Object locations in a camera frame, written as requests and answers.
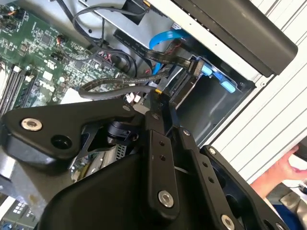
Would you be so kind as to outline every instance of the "black plastic housing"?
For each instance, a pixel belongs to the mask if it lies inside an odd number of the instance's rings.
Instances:
[[[249,0],[173,0],[266,77],[279,75],[298,47]]]

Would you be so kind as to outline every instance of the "screw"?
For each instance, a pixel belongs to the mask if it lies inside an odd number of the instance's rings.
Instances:
[[[229,216],[222,215],[221,220],[222,220],[222,223],[225,225],[225,227],[228,230],[235,230],[235,224],[232,222]]]
[[[280,225],[280,223],[276,223],[276,226],[278,227],[279,230],[284,230],[284,228]]]
[[[16,10],[15,7],[13,7],[13,6],[10,6],[9,9],[10,9],[10,11],[15,11]]]
[[[212,149],[212,148],[209,148],[209,152],[210,152],[211,154],[213,154],[213,155],[216,154],[216,151],[215,151],[214,149]]]
[[[43,124],[34,118],[26,118],[22,120],[21,126],[22,128],[33,132],[39,131],[43,128]]]
[[[162,190],[158,193],[159,201],[165,207],[172,207],[174,206],[174,199],[172,195],[168,191]]]
[[[134,136],[132,136],[131,140],[132,141],[136,141],[137,139],[139,139],[139,135],[135,134]]]
[[[184,133],[185,135],[187,135],[187,136],[190,136],[190,135],[191,135],[190,132],[187,131],[186,129],[183,130],[183,133]]]
[[[127,111],[130,111],[130,108],[128,106],[126,106],[126,105],[123,105],[123,109],[127,110]]]
[[[159,116],[157,114],[153,114],[154,119],[159,120]]]

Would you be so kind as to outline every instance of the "green circuit board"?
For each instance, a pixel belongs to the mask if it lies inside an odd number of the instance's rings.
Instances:
[[[88,57],[91,52],[64,33],[40,20],[33,14],[14,6],[18,11],[0,18],[0,68],[6,78],[13,73],[20,81],[15,84],[13,108],[59,104],[69,88],[78,88],[98,78],[114,78],[121,74],[112,65],[99,58],[87,62],[69,61],[57,45],[56,38],[66,39],[63,49],[76,59]],[[0,6],[1,13],[8,6]],[[116,85],[101,87],[108,91]]]

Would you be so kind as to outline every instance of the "round hole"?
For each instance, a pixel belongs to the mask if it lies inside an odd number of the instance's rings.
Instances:
[[[51,138],[51,144],[60,150],[67,150],[72,146],[72,141],[64,135],[55,135]]]
[[[212,177],[208,177],[209,181],[214,184],[214,179]]]
[[[166,160],[165,156],[164,155],[160,155],[160,160],[165,161]]]
[[[273,227],[273,225],[268,222],[266,219],[263,221],[264,225],[267,227],[268,230],[274,230],[275,228]]]
[[[166,202],[170,202],[170,198],[168,195],[163,195],[162,197]]]
[[[228,226],[230,226],[230,225],[231,225],[230,220],[226,219],[226,220],[225,220],[225,222],[226,222],[226,224],[227,224]]]

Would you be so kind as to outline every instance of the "chip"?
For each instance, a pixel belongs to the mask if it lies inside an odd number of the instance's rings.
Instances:
[[[83,65],[84,65],[83,62],[77,61],[76,64],[75,64],[75,68],[76,68],[76,69],[82,69]]]
[[[21,46],[20,46],[20,49],[21,49],[23,52],[25,52],[25,51],[27,50],[27,47],[26,47],[25,45],[21,45]]]
[[[46,34],[43,34],[42,36],[42,40],[41,40],[43,43],[45,43],[47,46],[50,44],[51,42],[51,37],[49,37],[48,35]]]

